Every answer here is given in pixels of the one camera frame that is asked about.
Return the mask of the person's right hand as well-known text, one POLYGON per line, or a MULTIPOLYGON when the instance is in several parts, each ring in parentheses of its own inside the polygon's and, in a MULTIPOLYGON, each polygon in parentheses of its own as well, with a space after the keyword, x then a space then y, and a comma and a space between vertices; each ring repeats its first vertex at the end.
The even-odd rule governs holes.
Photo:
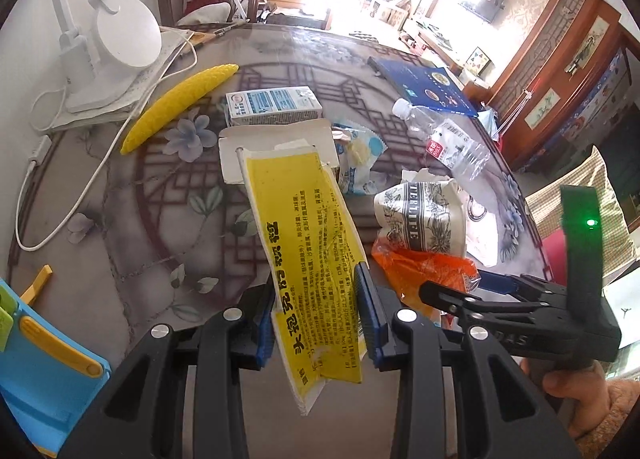
POLYGON ((542 378, 542 388, 553 397, 576 401, 574 416, 567 426, 573 439, 579 439, 594 430, 611 410, 608 383, 598 361, 582 370, 547 372, 542 378))

